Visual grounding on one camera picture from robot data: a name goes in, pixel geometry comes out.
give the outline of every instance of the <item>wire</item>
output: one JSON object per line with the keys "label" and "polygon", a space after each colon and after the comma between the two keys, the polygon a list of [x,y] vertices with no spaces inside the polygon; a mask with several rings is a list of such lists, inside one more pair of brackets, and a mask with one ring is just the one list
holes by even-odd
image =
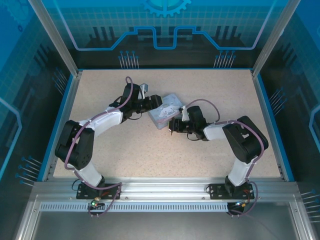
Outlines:
{"label": "wire", "polygon": [[194,141],[194,142],[200,140],[200,139],[190,139],[190,138],[189,138],[189,133],[186,134],[186,137],[187,137],[190,141]]}
{"label": "wire", "polygon": [[206,188],[205,188],[205,192],[207,193],[207,194],[210,194],[210,192],[208,191],[208,188],[209,188],[210,186],[208,185],[208,186],[206,186]]}
{"label": "wire", "polygon": [[[70,146],[70,148],[69,148],[69,151],[68,151],[68,153],[67,153],[67,155],[66,155],[66,158],[65,158],[65,161],[64,161],[64,168],[65,168],[65,169],[67,169],[67,170],[74,170],[74,168],[68,167],[69,158],[70,158],[70,155],[71,155],[71,153],[72,153],[72,150],[74,149],[74,146],[75,146],[75,144],[76,144],[77,139],[79,138],[79,136],[80,136],[80,134],[82,133],[82,131],[86,128],[86,126],[88,126],[88,125],[91,123],[91,121],[93,121],[94,119],[99,118],[99,117],[101,117],[101,116],[103,116],[103,115],[112,113],[112,112],[114,112],[114,111],[122,108],[122,107],[123,107],[124,105],[126,105],[127,102],[130,100],[131,95],[132,95],[133,90],[134,90],[134,82],[132,81],[132,78],[131,78],[131,77],[127,76],[127,77],[125,78],[125,81],[126,81],[127,84],[129,83],[129,82],[128,82],[128,79],[130,80],[131,88],[130,88],[129,96],[128,96],[128,98],[124,101],[124,103],[122,103],[121,105],[117,106],[116,108],[111,109],[110,111],[104,111],[104,112],[101,112],[101,113],[95,115],[95,116],[92,117],[89,121],[87,121],[87,122],[80,128],[80,130],[77,132],[77,134],[75,135],[75,137],[74,137],[74,139],[73,139],[73,141],[72,141],[72,143],[71,143],[71,146]],[[75,174],[81,181],[83,181],[84,184],[86,184],[88,187],[90,187],[90,188],[92,188],[92,189],[96,189],[96,190],[107,190],[107,189],[111,189],[111,188],[114,188],[114,187],[118,187],[118,186],[121,187],[121,186],[122,186],[122,182],[119,182],[119,183],[117,183],[117,184],[114,184],[114,185],[111,185],[111,186],[107,186],[107,187],[96,187],[96,186],[92,186],[90,183],[84,181],[84,180],[81,178],[81,176],[80,176],[76,171],[74,171],[74,174]]]}
{"label": "wire", "polygon": [[72,185],[71,185],[71,189],[72,189],[73,191],[78,191],[77,189],[74,189],[74,185],[75,185],[75,183],[76,183],[77,181],[80,181],[80,179],[78,178],[78,179],[74,180],[74,182],[73,182]]}
{"label": "wire", "polygon": [[249,175],[250,175],[252,169],[254,168],[255,163],[262,157],[262,155],[264,154],[264,151],[265,151],[265,146],[264,146],[264,143],[262,142],[261,137],[260,137],[251,127],[249,127],[248,125],[244,124],[243,122],[240,122],[240,121],[237,121],[237,120],[221,121],[221,122],[217,122],[216,124],[217,124],[217,125],[222,125],[222,124],[239,124],[239,125],[241,125],[242,127],[244,127],[245,129],[247,129],[249,132],[251,132],[251,133],[257,138],[258,142],[260,143],[261,152],[260,152],[260,154],[258,155],[258,157],[255,158],[255,159],[252,161],[252,164],[251,164],[248,172],[247,172],[246,175],[245,175],[245,180],[248,182],[248,181],[249,181]]}
{"label": "wire", "polygon": [[[234,213],[236,213],[236,214],[238,214],[239,216],[243,215],[243,214],[241,214],[240,211],[237,211],[237,210],[231,210],[231,211],[234,212]],[[260,221],[258,218],[254,217],[254,216],[251,216],[251,215],[246,215],[246,216],[247,216],[248,218],[250,218],[250,219],[252,219],[252,220],[257,221],[258,223],[260,223],[271,235],[273,235],[276,239],[281,240],[276,234],[274,234],[274,232],[273,232],[269,227],[267,227],[267,226],[266,226],[262,221]]]}
{"label": "wire", "polygon": [[128,117],[128,119],[130,119],[130,120],[139,120],[141,117],[142,117],[142,112],[140,113],[141,115],[140,115],[140,117],[138,117],[138,118],[131,118],[131,117]]}
{"label": "wire", "polygon": [[248,184],[253,184],[254,187],[255,187],[255,198],[254,198],[254,202],[253,202],[252,206],[249,208],[249,210],[246,211],[246,212],[243,212],[243,213],[241,212],[241,214],[238,215],[239,217],[248,215],[248,213],[250,213],[250,212],[254,209],[254,207],[255,207],[255,205],[257,204],[257,201],[258,201],[259,191],[258,191],[258,186],[257,186],[257,184],[256,184],[254,181],[248,181]]}
{"label": "wire", "polygon": [[[116,193],[115,193],[115,195],[114,195],[111,203],[109,204],[109,206],[106,208],[105,211],[103,211],[103,212],[101,212],[101,213],[97,213],[97,214],[96,214],[97,217],[106,214],[106,213],[110,210],[110,208],[111,208],[112,205],[114,204],[114,202],[115,202],[117,196],[120,194],[120,192],[121,192],[121,185],[118,186],[118,189],[117,189],[117,191],[116,191]],[[89,213],[89,214],[91,215],[91,217],[92,217],[93,214],[92,214],[91,210],[90,210],[90,208],[88,208],[88,213]]]}
{"label": "wire", "polygon": [[216,113],[218,114],[218,118],[217,118],[217,120],[215,120],[215,123],[220,121],[220,112],[219,112],[218,108],[216,107],[216,105],[214,105],[211,101],[209,101],[209,100],[207,100],[207,99],[199,98],[199,99],[193,100],[193,101],[190,102],[188,105],[186,105],[185,108],[190,107],[193,103],[198,102],[198,101],[207,102],[208,104],[210,104],[211,106],[213,106],[214,109],[216,110]]}

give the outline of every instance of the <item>blue frame border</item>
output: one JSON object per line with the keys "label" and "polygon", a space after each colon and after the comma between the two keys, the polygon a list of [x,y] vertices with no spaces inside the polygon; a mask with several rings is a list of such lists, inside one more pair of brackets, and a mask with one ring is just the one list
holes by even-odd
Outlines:
{"label": "blue frame border", "polygon": [[279,132],[279,129],[278,129],[278,126],[277,126],[277,123],[276,123],[276,119],[275,119],[275,116],[274,116],[274,114],[272,112],[272,108],[271,108],[271,105],[270,105],[270,102],[269,102],[269,98],[267,96],[265,85],[264,85],[264,83],[262,81],[260,73],[258,74],[257,79],[258,79],[258,83],[259,83],[259,85],[261,87],[263,100],[265,102],[268,114],[270,116],[271,124],[272,124],[273,130],[274,130],[274,133],[275,133],[275,137],[276,137],[276,140],[277,140],[277,143],[278,143],[278,146],[279,146],[279,150],[280,150],[281,156],[282,156],[283,165],[284,165],[286,174],[288,176],[288,181],[294,182],[295,178],[294,178],[294,175],[292,173],[292,170],[291,170],[291,167],[290,167],[290,163],[289,163],[286,151],[285,151],[285,147],[284,147],[284,144],[282,142],[282,139],[281,139],[281,136],[280,136],[280,132]]}
{"label": "blue frame border", "polygon": [[56,119],[55,119],[55,123],[54,123],[53,129],[52,129],[52,133],[51,133],[51,136],[50,136],[50,139],[49,139],[48,146],[46,147],[46,151],[45,151],[45,154],[44,154],[43,162],[42,162],[42,165],[41,165],[41,168],[40,168],[40,172],[39,172],[39,175],[38,175],[38,178],[37,178],[38,182],[41,182],[43,177],[44,177],[44,175],[45,175],[46,167],[47,167],[47,164],[48,164],[48,161],[49,161],[50,152],[51,152],[51,150],[53,148],[53,145],[54,145],[55,136],[57,134],[57,130],[58,130],[58,127],[59,127],[59,124],[60,124],[60,121],[61,121],[62,113],[63,113],[63,111],[65,109],[65,106],[66,106],[66,101],[67,101],[68,95],[70,93],[70,87],[71,87],[71,84],[73,82],[73,78],[74,78],[74,76],[71,74],[70,77],[69,77],[68,83],[66,85],[65,91],[64,91],[64,95],[63,95],[63,98],[62,98],[62,101],[61,101],[61,104],[60,104],[60,108],[59,108],[58,114],[57,114]]}

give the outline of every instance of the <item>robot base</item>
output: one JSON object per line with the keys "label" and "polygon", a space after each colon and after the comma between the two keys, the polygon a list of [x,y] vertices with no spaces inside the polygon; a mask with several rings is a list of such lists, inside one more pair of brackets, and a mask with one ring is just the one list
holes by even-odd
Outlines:
{"label": "robot base", "polygon": [[246,182],[241,186],[236,187],[232,194],[230,194],[226,189],[225,183],[209,184],[209,186],[206,188],[206,191],[208,194],[210,194],[211,200],[255,199],[252,185]]}
{"label": "robot base", "polygon": [[[113,184],[107,184],[104,183],[103,187],[109,187]],[[113,187],[107,190],[95,190],[87,185],[85,185],[83,182],[79,184],[78,191],[76,193],[76,199],[88,199],[92,200],[96,197],[101,197],[102,200],[112,200],[115,197],[115,194],[117,193],[117,187]],[[116,200],[120,199],[120,194],[115,198]]]}

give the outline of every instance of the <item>gear graphic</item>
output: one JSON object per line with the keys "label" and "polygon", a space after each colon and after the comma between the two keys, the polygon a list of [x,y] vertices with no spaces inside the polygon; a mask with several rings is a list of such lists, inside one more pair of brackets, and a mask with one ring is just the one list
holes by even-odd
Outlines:
{"label": "gear graphic", "polygon": [[27,20],[30,13],[28,0],[0,0],[0,6],[5,6],[10,15],[20,25]]}
{"label": "gear graphic", "polygon": [[167,15],[173,17],[174,14],[180,14],[180,10],[187,9],[186,5],[190,3],[191,0],[143,0],[142,4],[150,14],[156,14],[157,17],[162,15],[166,18]]}

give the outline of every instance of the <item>ventilation slot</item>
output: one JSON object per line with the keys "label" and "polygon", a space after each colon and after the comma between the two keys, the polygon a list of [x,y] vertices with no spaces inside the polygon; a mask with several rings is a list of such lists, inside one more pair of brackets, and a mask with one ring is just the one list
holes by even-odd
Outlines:
{"label": "ventilation slot", "polygon": [[[104,211],[109,202],[92,212]],[[46,202],[41,203],[42,212],[87,212],[90,203],[87,202]],[[115,202],[110,212],[227,212],[226,202]]]}

